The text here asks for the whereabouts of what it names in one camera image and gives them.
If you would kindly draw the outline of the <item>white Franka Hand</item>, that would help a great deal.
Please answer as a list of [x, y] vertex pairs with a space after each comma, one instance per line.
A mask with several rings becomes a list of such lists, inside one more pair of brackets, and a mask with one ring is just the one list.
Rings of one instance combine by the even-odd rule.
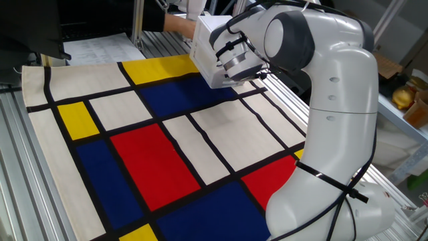
[[248, 68], [231, 77], [233, 81], [241, 82], [255, 79], [256, 74], [261, 70], [262, 64]]

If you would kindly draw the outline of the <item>bare person hand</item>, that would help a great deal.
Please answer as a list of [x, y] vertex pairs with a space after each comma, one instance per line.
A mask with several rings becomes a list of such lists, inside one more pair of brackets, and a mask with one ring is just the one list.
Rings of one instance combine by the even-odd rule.
[[182, 17], [165, 14], [165, 22], [163, 31], [174, 31], [180, 33], [182, 36], [193, 39], [196, 28], [196, 22]]

